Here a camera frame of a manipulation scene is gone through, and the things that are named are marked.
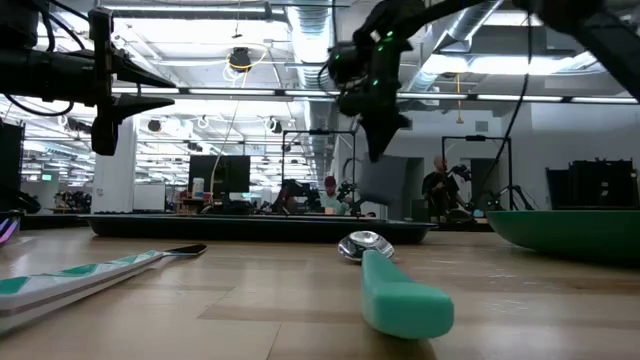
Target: ceiling pipe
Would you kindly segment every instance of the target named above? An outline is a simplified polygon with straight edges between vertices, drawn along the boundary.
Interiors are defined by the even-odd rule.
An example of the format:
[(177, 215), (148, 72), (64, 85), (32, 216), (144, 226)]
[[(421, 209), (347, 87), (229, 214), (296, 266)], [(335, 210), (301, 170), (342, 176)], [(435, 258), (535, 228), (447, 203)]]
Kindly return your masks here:
[(178, 5), (109, 5), (115, 16), (123, 19), (181, 19), (181, 20), (257, 20), (287, 22), (283, 8), (269, 3), (263, 7), (240, 3), (233, 6)]
[[(324, 63), (329, 56), (329, 48), (333, 45), (333, 24), (331, 8), (290, 7), (287, 16), (291, 24), (291, 43), (295, 53), (295, 61), (302, 63)], [(331, 87), (329, 73), (324, 71), (318, 78), (320, 69), (313, 67), (297, 67), (300, 87), (305, 90), (321, 90)], [(335, 104), (305, 103), (305, 122), (309, 129), (335, 129), (338, 115)], [(327, 148), (335, 144), (330, 136), (311, 136), (311, 147), (316, 165), (316, 175), (324, 178), (331, 166), (332, 154)]]
[(480, 29), (482, 24), (502, 5), (503, 0), (485, 1), (476, 6), (467, 8), (452, 17), (439, 20), (427, 30), (427, 42), (423, 50), (427, 52), (427, 59), (422, 68), (411, 80), (407, 87), (408, 92), (426, 92), (434, 84), (439, 73), (429, 71), (429, 57), (437, 49), (450, 46), (457, 42), (471, 44), (471, 38)]

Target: teal bowl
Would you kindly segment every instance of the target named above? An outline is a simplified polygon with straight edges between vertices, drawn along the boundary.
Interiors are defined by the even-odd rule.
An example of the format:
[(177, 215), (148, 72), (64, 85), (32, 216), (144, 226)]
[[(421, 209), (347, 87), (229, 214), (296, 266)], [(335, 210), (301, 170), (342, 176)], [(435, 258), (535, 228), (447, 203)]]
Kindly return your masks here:
[(487, 218), (505, 240), (549, 255), (640, 260), (640, 211), (493, 211)]

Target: man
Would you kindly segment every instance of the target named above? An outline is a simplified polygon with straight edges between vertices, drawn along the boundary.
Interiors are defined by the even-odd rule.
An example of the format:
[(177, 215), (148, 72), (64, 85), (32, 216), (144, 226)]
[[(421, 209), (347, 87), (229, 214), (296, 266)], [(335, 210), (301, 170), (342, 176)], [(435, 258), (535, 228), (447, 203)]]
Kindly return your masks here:
[(458, 194), (456, 181), (446, 176), (447, 159), (436, 156), (433, 159), (436, 171), (427, 175), (422, 181), (422, 195), (429, 201), (430, 216), (446, 216), (450, 210), (456, 209), (457, 204), (465, 206), (464, 200)]
[(326, 193), (320, 195), (320, 204), (323, 208), (333, 208), (336, 215), (344, 215), (349, 210), (349, 204), (351, 203), (350, 197), (345, 197), (344, 202), (338, 200), (338, 194), (336, 193), (336, 179), (333, 176), (327, 176), (324, 179), (324, 189)]

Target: black monitor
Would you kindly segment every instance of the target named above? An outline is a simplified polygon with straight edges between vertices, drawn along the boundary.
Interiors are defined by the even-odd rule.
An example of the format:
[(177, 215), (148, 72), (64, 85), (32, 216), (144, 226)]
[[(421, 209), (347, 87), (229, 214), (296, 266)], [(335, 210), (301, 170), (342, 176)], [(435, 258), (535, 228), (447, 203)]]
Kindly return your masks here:
[[(191, 156), (189, 161), (189, 191), (193, 191), (193, 179), (204, 179), (204, 191), (211, 188), (211, 173), (217, 155)], [(248, 193), (251, 177), (250, 156), (222, 156), (214, 177), (214, 193)]]

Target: black equipment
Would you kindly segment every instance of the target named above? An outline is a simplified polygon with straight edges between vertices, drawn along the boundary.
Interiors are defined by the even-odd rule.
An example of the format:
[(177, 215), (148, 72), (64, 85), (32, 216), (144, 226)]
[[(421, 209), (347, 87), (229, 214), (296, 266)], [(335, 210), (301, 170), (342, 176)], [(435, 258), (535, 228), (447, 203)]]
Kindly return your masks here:
[(553, 210), (638, 209), (638, 175), (630, 160), (574, 161), (546, 169)]
[[(302, 204), (291, 201), (296, 197), (306, 197)], [(282, 183), (278, 198), (273, 203), (271, 210), (277, 214), (304, 214), (309, 212), (323, 213), (324, 209), (320, 204), (320, 193), (318, 189), (312, 189), (308, 183), (300, 183), (295, 179), (287, 179)]]
[[(483, 0), (445, 0), (425, 8), (422, 0), (386, 0), (373, 8), (351, 42), (340, 42), (325, 65), (340, 89), (337, 102), (347, 116), (360, 115), (377, 161), (408, 119), (399, 114), (400, 55), (412, 49), (407, 39), (434, 20)], [(598, 59), (629, 93), (640, 100), (640, 38), (603, 0), (514, 0), (556, 31), (573, 36)]]
[(342, 184), (340, 184), (340, 187), (338, 188), (338, 197), (336, 199), (342, 202), (344, 198), (346, 198), (349, 194), (355, 194), (355, 192), (356, 192), (356, 185), (345, 181)]
[(35, 214), (42, 208), (38, 200), (29, 196), (29, 194), (8, 188), (2, 184), (0, 184), (0, 199), (9, 209), (24, 211), (27, 214)]
[(88, 214), (91, 212), (91, 194), (84, 191), (61, 191), (55, 195), (57, 202), (63, 203), (72, 212)]
[[(189, 190), (193, 190), (193, 179), (204, 179), (204, 191), (211, 188), (211, 173), (218, 155), (191, 156), (189, 160)], [(213, 195), (248, 193), (251, 177), (250, 156), (221, 156), (214, 175)]]
[[(89, 36), (95, 51), (53, 52), (55, 39), (51, 21), (59, 20), (49, 13), (49, 5), (48, 0), (0, 0), (0, 94), (9, 95), (7, 98), (21, 108), (23, 105), (11, 95), (97, 106), (91, 145), (96, 153), (112, 156), (118, 143), (118, 126), (125, 118), (175, 103), (171, 99), (139, 94), (114, 97), (112, 75), (116, 74), (118, 80), (138, 84), (138, 87), (140, 84), (167, 88), (175, 85), (138, 67), (124, 50), (114, 48), (110, 40), (112, 11), (102, 7), (91, 10), (88, 17)], [(38, 38), (39, 14), (49, 32), (47, 51), (32, 50)]]
[(452, 167), (451, 170), (449, 170), (449, 172), (447, 173), (447, 176), (451, 174), (460, 176), (466, 182), (471, 181), (471, 170), (469, 170), (469, 168), (467, 168), (467, 166), (464, 164)]
[[(497, 192), (495, 194), (490, 192), (490, 191), (485, 192), (485, 194), (487, 194), (488, 197), (489, 197), (487, 199), (488, 210), (490, 210), (490, 211), (503, 211), (504, 208), (500, 204), (500, 198), (502, 197), (502, 195), (506, 194), (507, 191), (515, 191), (515, 193), (518, 194), (518, 196), (520, 196), (520, 200), (524, 204), (525, 210), (529, 210), (529, 211), (533, 211), (534, 210), (533, 206), (531, 206), (531, 203), (529, 203), (529, 201), (527, 200), (526, 196), (524, 196), (524, 193), (522, 192), (522, 188), (520, 187), (520, 185), (506, 186), (504, 189), (500, 190), (499, 192)], [(515, 203), (513, 204), (513, 207), (515, 208), (515, 210), (519, 210), (518, 209), (518, 205), (516, 205)], [(467, 205), (467, 209), (470, 212), (473, 212), (473, 210), (476, 209), (476, 206), (475, 206), (475, 204), (473, 202), (470, 202)]]

